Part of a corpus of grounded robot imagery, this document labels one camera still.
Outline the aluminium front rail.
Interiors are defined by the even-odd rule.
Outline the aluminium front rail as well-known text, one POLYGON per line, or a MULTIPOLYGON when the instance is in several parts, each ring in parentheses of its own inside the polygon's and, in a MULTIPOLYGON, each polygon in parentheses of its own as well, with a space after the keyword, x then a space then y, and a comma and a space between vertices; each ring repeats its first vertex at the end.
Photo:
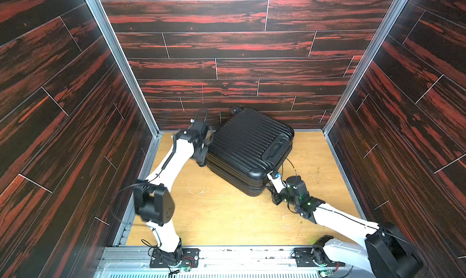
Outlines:
POLYGON ((349 263, 318 267, 310 258, 296 259, 297 246, 188 246, 178 267, 154 260, 146 246, 106 248, 96 278, 370 278, 349 263))

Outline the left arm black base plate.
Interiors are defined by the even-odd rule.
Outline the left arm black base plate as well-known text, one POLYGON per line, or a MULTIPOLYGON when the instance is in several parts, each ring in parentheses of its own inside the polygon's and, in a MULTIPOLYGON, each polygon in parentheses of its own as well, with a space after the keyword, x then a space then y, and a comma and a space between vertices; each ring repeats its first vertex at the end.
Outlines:
POLYGON ((153 248, 148 254, 150 268, 197 268, 200 259, 199 248, 177 248, 174 253, 153 248))

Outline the aluminium corner post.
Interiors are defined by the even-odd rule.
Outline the aluminium corner post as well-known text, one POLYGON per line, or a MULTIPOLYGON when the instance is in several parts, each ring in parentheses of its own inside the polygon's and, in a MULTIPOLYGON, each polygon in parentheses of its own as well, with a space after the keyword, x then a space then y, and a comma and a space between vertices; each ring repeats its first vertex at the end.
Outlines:
POLYGON ((137 79, 131 69, 131 66, 125 56, 120 42, 117 39, 116 33, 110 23, 110 20, 104 10, 103 4, 100 0, 84 0, 90 9, 90 12, 95 19, 99 30, 101 31, 104 40, 106 41, 110 52, 114 56, 116 64, 120 69, 123 78, 125 79, 136 104, 141 111, 144 120, 147 123, 149 131, 154 137, 160 134, 160 129, 152 115, 149 105, 144 98, 143 92, 137 82, 137 79))
POLYGON ((376 33, 374 34, 372 41, 368 45, 368 48, 366 49, 364 55, 362 56, 358 66, 354 70, 354 73, 351 76, 346 89, 344 90, 341 98, 337 102, 336 108, 333 111, 332 116, 329 118, 329 120, 327 121, 327 123, 325 124, 323 128, 323 134, 326 138, 329 137, 332 127, 336 123, 337 119, 339 118, 340 114, 345 108, 353 92, 358 87, 359 82, 363 78, 366 70, 370 66, 375 55, 377 54, 378 50, 382 46, 388 33, 394 26, 396 20, 400 16, 401 12, 403 11, 408 1, 409 0, 393 0, 392 4, 388 8, 388 11, 385 17, 383 18, 383 20, 381 21, 381 24, 378 27, 376 33))

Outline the right aluminium corner post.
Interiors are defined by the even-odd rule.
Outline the right aluminium corner post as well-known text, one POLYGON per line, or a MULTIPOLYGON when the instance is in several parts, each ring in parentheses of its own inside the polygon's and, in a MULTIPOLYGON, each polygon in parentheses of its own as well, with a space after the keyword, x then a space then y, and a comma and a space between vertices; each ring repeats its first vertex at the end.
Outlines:
POLYGON ((358 87, 359 82, 363 78, 366 70, 370 66, 375 55, 377 54, 378 50, 382 46, 388 33, 394 26, 396 20, 400 16, 401 12, 403 11, 408 1, 409 0, 393 0, 392 4, 388 8, 388 11, 385 17, 383 18, 383 20, 381 21, 381 24, 378 27, 376 33, 374 34, 372 41, 368 45, 368 48, 366 49, 364 55, 362 56, 358 66, 354 70, 354 73, 351 76, 346 89, 344 90, 341 98, 337 102, 336 108, 333 111, 332 116, 329 118, 329 120, 327 121, 327 123, 325 124, 323 128, 323 134, 326 138, 329 137, 332 127, 336 123, 337 119, 339 118, 340 114, 345 108, 353 92, 358 87))

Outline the black hard-shell suitcase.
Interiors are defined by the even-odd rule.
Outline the black hard-shell suitcase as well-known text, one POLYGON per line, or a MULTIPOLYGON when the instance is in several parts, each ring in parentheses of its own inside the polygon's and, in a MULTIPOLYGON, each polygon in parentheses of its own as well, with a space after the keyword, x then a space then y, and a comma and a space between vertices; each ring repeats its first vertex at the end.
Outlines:
POLYGON ((213 135, 207 167, 251 197, 261 195, 292 150, 294 130, 252 108, 242 108, 213 135))

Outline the left aluminium corner post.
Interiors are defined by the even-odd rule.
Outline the left aluminium corner post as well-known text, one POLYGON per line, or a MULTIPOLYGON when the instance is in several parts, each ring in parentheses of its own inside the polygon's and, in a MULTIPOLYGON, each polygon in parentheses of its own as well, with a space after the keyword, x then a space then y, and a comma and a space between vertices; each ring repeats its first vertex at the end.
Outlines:
POLYGON ((137 79, 131 69, 131 66, 125 56, 120 42, 117 39, 116 33, 110 23, 110 20, 104 10, 103 4, 100 0, 84 0, 90 9, 90 12, 95 19, 99 30, 101 31, 104 40, 106 41, 110 52, 114 56, 116 64, 120 69, 123 78, 125 79, 136 104, 141 111, 144 120, 147 123, 149 131, 154 137, 160 134, 160 129, 152 115, 149 105, 144 98, 143 92, 137 82, 137 79))

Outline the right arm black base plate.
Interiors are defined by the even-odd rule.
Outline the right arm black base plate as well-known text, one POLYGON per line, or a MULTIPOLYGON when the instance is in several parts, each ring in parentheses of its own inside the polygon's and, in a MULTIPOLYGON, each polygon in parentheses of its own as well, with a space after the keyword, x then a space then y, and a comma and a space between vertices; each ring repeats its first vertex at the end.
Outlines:
POLYGON ((343 265, 335 261, 331 261, 321 248, 304 247, 295 248, 291 253, 291 258, 295 260, 298 268, 309 267, 330 267, 335 268, 338 265, 343 265))

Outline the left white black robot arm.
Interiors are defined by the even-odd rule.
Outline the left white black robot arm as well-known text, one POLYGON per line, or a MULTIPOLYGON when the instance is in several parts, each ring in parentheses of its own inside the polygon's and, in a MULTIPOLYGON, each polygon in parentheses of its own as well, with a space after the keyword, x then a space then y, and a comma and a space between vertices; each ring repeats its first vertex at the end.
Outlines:
POLYGON ((172 221, 175 202, 171 190, 188 160, 194 159, 198 166, 206 165, 208 147, 212 142, 208 134, 209 125, 205 120, 192 120, 187 129, 172 136, 171 150, 154 172, 132 187, 135 213, 157 240, 154 254, 170 266, 182 260, 182 240, 172 221))

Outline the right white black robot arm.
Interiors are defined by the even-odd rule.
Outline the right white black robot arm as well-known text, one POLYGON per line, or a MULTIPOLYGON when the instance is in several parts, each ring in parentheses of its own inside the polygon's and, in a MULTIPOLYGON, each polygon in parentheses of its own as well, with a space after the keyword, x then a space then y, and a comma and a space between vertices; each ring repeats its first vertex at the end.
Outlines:
POLYGON ((311 196, 300 176, 282 180, 278 172, 271 172, 267 177, 266 187, 274 204, 285 202, 305 220, 351 239, 347 243, 330 235, 323 236, 311 249, 295 250, 293 256, 297 260, 310 260, 318 267, 337 268, 348 264, 377 278, 423 278, 427 274, 418 248, 398 227, 365 221, 311 196))

